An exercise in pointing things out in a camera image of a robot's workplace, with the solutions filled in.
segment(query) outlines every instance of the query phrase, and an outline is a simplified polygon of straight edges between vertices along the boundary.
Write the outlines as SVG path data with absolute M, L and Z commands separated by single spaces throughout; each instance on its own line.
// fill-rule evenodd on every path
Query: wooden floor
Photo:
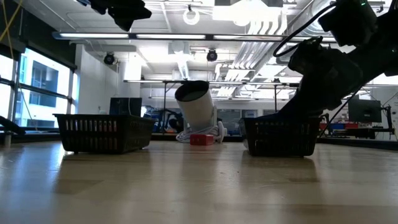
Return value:
M 152 142 L 120 156 L 59 142 L 0 151 L 0 223 L 398 223 L 398 154 L 317 145 L 256 158 L 242 144 Z

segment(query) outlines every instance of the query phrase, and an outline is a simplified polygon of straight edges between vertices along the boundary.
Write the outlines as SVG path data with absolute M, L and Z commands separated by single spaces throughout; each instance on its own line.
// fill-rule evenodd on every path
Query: red block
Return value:
M 214 143 L 214 137 L 209 134 L 192 134 L 190 144 L 192 146 L 208 146 Z

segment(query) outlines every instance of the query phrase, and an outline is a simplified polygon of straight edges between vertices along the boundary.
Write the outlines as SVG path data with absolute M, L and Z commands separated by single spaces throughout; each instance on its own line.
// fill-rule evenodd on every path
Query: yellow cable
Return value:
M 5 1 L 2 3 L 2 11 L 4 12 L 4 22 L 6 23 L 6 26 L 8 26 Z M 10 37 L 9 30 L 7 30 L 7 37 L 8 37 L 8 44 L 10 45 L 11 58 L 12 58 L 12 60 L 14 60 L 14 52 L 12 51 L 12 43 L 11 43 L 11 37 Z
M 23 0 L 19 0 L 17 9 L 16 9 L 15 12 L 13 13 L 13 15 L 12 15 L 12 17 L 11 17 L 11 19 L 10 19 L 8 25 L 6 25 L 6 29 L 5 29 L 5 30 L 3 31 L 3 33 L 0 35 L 0 42 L 2 41 L 2 39 L 4 38 L 4 36 L 6 35 L 6 32 L 8 32 L 8 30 L 10 29 L 10 26 L 11 26 L 12 22 L 14 21 L 15 17 L 16 17 L 17 14 L 18 14 L 19 9 L 20 9 L 21 6 L 22 6 L 22 2 L 23 2 Z

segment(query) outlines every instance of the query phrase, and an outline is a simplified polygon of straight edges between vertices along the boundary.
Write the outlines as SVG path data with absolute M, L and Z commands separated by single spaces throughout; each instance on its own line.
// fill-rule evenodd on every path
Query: security camera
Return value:
M 107 65 L 114 65 L 116 63 L 116 59 L 114 57 L 113 52 L 106 53 L 106 56 L 104 58 L 104 63 Z
M 207 61 L 208 62 L 214 62 L 217 60 L 217 53 L 215 49 L 210 49 L 209 52 L 207 53 Z

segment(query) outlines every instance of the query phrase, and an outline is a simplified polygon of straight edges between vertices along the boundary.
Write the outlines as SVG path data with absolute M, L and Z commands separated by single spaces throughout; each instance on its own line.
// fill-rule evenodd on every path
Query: black plastic basket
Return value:
M 319 118 L 282 119 L 275 114 L 242 118 L 239 127 L 252 156 L 311 156 L 319 133 Z
M 129 115 L 55 114 L 63 148 L 124 153 L 149 145 L 155 121 Z

